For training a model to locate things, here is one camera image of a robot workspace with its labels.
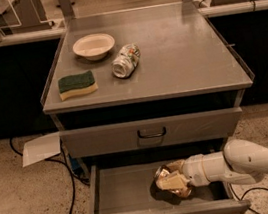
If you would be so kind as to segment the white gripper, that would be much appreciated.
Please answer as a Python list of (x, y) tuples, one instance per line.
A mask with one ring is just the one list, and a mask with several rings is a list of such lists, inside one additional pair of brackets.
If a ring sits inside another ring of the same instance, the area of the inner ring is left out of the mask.
[(172, 173), (164, 173), (156, 181), (161, 190), (186, 188), (190, 183), (193, 187), (207, 186), (208, 179), (203, 169), (203, 155), (193, 155), (186, 160), (180, 159), (167, 164)]

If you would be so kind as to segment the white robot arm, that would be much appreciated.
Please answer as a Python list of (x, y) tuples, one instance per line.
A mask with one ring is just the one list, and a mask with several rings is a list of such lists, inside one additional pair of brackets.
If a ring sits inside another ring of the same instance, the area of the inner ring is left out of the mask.
[(155, 174), (160, 190), (188, 197), (193, 187), (214, 182), (236, 185), (258, 183), (268, 175), (268, 148), (247, 140), (231, 140), (223, 151), (192, 155), (162, 165)]

